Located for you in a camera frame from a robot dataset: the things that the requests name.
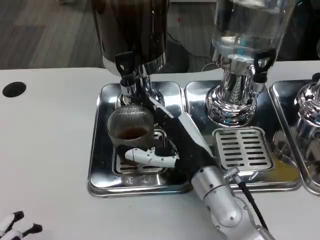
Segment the clear plastic tank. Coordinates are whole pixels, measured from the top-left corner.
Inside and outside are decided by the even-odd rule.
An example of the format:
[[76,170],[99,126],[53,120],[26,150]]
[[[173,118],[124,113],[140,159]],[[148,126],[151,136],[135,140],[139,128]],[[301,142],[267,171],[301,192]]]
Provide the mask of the clear plastic tank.
[[226,58],[280,49],[296,0],[217,0],[212,45]]

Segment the floor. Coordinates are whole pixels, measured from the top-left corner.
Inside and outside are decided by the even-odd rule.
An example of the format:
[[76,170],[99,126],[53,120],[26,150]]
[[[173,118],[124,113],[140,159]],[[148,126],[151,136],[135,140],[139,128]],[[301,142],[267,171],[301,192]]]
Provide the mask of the floor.
[[[211,62],[214,9],[215,3],[170,5],[168,32],[188,51],[188,72]],[[100,67],[90,0],[0,0],[0,53],[0,69]]]

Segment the coffee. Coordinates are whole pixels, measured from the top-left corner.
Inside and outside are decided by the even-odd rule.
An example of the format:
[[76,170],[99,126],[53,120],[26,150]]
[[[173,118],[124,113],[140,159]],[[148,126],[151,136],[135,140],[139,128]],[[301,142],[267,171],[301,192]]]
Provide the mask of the coffee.
[[120,132],[120,134],[118,135],[119,139],[123,139],[123,140],[132,140],[132,139],[137,139],[140,138],[142,136],[144,136],[145,134],[147,134],[147,130],[141,127],[137,127],[137,128],[128,128],[122,132]]
[[133,51],[139,64],[166,50],[168,0],[91,0],[103,56]]

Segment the white table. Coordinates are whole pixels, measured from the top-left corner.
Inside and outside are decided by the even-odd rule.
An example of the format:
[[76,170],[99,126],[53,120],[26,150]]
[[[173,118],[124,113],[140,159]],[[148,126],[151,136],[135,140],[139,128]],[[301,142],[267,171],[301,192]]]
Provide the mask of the white table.
[[[307,79],[320,61],[277,62],[269,83]],[[218,80],[221,70],[152,76],[182,87]],[[87,192],[97,96],[119,78],[98,68],[0,71],[0,89],[22,81],[26,92],[0,97],[0,216],[24,210],[43,225],[27,239],[217,240],[205,206],[194,192],[181,195],[101,199]],[[319,238],[320,198],[303,188],[255,193],[277,240]]]

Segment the drip tray grate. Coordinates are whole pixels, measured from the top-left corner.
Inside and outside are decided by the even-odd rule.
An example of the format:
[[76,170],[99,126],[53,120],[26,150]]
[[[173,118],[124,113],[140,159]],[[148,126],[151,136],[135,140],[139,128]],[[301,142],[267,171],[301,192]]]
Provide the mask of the drip tray grate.
[[223,168],[238,167],[240,171],[256,171],[273,167],[265,132],[261,128],[218,128],[212,135]]

